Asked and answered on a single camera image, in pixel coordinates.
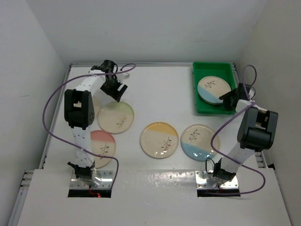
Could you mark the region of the pink and cream plate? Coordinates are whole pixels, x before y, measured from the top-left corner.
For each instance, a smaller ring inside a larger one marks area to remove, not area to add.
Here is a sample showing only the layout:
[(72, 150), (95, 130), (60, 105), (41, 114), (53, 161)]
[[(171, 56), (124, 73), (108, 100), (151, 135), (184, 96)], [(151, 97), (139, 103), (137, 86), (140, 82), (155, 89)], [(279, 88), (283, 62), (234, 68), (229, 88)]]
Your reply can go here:
[(211, 105), (221, 105), (222, 100), (210, 93), (202, 93), (198, 95), (201, 100)]

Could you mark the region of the blue and cream plate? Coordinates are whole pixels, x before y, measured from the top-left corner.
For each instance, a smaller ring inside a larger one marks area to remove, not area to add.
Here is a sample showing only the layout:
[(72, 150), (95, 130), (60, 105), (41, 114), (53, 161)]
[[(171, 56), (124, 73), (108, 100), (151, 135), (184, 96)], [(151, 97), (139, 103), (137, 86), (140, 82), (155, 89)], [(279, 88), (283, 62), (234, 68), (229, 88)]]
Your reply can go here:
[(197, 84), (197, 94), (210, 93), (219, 98), (230, 91), (230, 85), (216, 76), (206, 76)]

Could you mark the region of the green and cream plate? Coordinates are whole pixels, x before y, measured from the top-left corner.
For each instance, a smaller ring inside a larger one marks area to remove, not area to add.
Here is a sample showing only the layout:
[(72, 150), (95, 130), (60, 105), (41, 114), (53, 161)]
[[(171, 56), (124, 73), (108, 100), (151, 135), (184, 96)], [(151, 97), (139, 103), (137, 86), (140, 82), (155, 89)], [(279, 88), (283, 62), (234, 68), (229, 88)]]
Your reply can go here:
[(95, 113), (95, 116), (94, 116), (94, 121), (95, 121), (97, 119), (98, 114), (101, 109), (101, 101), (95, 96), (92, 97), (92, 101), (93, 101), (93, 107), (94, 107), (94, 113)]

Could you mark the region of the light green cream plate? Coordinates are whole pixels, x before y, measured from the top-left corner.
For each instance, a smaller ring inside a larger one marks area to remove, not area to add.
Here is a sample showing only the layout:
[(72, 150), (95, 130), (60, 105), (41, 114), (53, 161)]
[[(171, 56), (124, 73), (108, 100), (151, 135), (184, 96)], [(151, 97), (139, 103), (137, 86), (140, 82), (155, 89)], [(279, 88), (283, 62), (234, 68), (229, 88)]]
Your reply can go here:
[(134, 110), (128, 103), (110, 102), (101, 107), (97, 121), (102, 130), (119, 134), (132, 126), (134, 118)]

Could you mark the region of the red and cream plate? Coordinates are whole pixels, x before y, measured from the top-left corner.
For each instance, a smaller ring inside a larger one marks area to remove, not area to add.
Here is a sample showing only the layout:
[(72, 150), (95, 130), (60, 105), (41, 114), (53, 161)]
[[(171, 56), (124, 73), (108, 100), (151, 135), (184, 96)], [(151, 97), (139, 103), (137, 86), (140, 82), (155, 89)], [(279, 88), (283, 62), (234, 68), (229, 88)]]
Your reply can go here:
[(114, 137), (103, 130), (94, 130), (90, 133), (92, 152), (96, 155), (114, 157), (116, 142)]

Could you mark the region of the yellow and cream plate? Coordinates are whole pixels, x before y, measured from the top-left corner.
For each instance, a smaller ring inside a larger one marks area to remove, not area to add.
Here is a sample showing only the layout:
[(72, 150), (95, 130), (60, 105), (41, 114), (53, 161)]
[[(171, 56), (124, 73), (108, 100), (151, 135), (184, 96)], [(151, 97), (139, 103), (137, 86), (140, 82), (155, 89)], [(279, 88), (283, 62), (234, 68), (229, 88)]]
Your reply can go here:
[(179, 135), (175, 128), (166, 122), (147, 125), (140, 135), (143, 151), (154, 159), (164, 159), (175, 153), (179, 145)]

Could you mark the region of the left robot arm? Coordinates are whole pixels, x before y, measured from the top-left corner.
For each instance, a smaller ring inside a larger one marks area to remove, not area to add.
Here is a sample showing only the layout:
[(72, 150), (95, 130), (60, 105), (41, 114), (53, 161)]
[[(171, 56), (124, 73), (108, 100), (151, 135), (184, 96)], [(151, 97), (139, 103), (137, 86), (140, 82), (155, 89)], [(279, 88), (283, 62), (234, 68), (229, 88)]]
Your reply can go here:
[(104, 60), (100, 66), (93, 66), (87, 78), (73, 89), (64, 92), (64, 119), (71, 128), (76, 150), (76, 162), (69, 162), (75, 177), (91, 187), (98, 184), (95, 157), (91, 154), (91, 125), (96, 113), (92, 97), (96, 91), (102, 91), (111, 99), (119, 102), (127, 89), (124, 80), (128, 72), (118, 69), (116, 63)]

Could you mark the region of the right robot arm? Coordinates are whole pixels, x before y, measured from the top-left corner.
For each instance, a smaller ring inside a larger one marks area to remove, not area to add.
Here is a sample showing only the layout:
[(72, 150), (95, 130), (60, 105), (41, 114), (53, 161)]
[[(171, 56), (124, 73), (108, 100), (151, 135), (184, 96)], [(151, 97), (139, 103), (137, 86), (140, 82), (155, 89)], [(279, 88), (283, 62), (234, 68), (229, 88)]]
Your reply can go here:
[(243, 115), (236, 145), (214, 166), (212, 177), (219, 185), (232, 181), (249, 157), (270, 149), (274, 143), (278, 113), (259, 107), (250, 98), (250, 91), (250, 85), (239, 83), (237, 88), (219, 97), (226, 110), (236, 111), (234, 117)]

